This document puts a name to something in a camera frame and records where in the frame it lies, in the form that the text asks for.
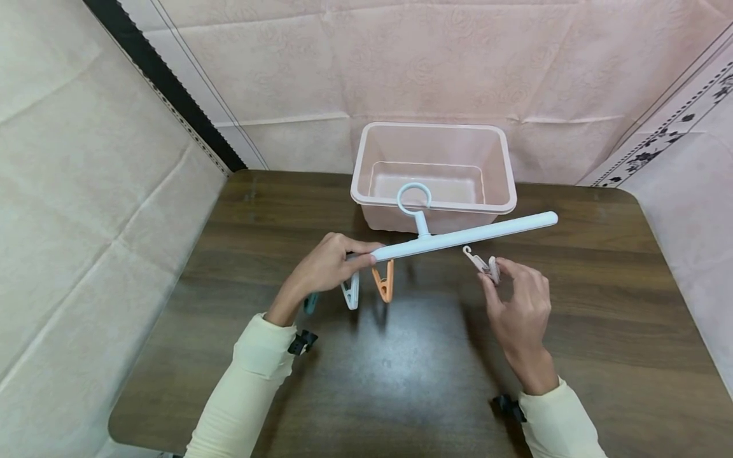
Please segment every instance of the pink plastic basket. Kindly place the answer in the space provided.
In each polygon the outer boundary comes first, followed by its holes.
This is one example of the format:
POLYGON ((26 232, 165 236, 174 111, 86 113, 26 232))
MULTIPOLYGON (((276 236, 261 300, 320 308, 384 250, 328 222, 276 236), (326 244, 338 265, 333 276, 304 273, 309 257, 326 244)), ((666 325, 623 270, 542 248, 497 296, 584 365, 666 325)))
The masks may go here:
POLYGON ((407 190, 402 203, 425 212, 433 234, 490 224, 511 212, 517 192, 504 132, 490 125, 373 122, 361 133, 351 197, 376 230, 415 232, 397 208, 397 191, 420 182, 432 193, 407 190))

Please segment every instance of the small plastic hook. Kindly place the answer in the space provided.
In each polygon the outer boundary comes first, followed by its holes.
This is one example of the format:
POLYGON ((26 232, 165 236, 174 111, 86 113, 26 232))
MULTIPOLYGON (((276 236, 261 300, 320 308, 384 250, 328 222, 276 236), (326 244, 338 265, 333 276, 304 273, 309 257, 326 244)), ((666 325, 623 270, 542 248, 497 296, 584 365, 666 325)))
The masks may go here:
POLYGON ((498 265, 496 265, 496 258, 494 256, 489 258, 489 263, 487 264, 477 254, 471 254, 471 247, 468 245, 463 247, 463 254, 465 254, 471 260, 471 262, 476 266, 476 269, 478 269, 479 272, 488 275, 489 278, 491 278, 491 281, 494 282, 494 284, 499 284, 501 278, 498 265))
POLYGON ((372 267, 372 275, 374 276, 374 281, 377 284, 377 289, 379 289, 379 295, 382 296, 382 300, 385 303, 390 303, 392 301, 394 286, 394 259, 387 261, 386 278, 382 278, 382 275, 379 274, 379 270, 376 267, 372 267))

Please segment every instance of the white hanger bar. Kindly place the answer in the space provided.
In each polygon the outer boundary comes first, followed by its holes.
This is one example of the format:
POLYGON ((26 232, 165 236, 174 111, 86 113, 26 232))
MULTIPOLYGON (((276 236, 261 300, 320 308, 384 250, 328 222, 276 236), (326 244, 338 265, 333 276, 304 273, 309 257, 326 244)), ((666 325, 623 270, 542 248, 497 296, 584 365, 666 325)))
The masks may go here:
POLYGON ((516 218, 501 223, 488 224, 448 234, 430 235, 409 242, 377 248, 372 252, 377 261, 414 256, 429 251, 442 250, 458 245, 468 245, 480 240, 489 240, 504 235, 517 234, 557 224, 557 213, 544 212, 537 215, 516 218))

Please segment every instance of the wooden table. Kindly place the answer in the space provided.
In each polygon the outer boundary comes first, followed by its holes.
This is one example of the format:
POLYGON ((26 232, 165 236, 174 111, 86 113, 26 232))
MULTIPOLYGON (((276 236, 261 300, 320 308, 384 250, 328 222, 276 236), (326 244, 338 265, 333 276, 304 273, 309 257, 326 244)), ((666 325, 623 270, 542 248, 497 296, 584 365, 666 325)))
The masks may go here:
MULTIPOLYGON (((117 442, 185 451, 247 322, 326 232, 414 237, 370 230, 349 184, 271 171, 229 180, 112 411, 117 442)), ((733 404, 636 200, 570 186, 517 194, 510 218, 554 210, 559 223, 472 248, 550 279, 545 343, 608 455, 730 457, 733 404)), ((389 306, 362 279, 357 311, 337 289, 299 317, 320 338, 278 392, 254 456, 529 457, 488 402, 518 386, 460 248, 398 259, 389 306)))

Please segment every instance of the long sleeve shirt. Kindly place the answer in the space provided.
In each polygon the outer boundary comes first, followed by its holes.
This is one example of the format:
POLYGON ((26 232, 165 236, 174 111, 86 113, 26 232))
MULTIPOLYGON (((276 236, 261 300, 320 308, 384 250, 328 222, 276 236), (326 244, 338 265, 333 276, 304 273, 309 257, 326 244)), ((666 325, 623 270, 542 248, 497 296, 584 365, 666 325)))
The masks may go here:
MULTIPOLYGON (((234 347, 229 368, 211 393, 185 458, 249 457, 275 392, 290 375, 287 352, 295 326, 280 328, 255 315, 234 347)), ((575 392, 563 381, 542 396, 521 394, 524 435, 534 458, 605 458, 575 392)))

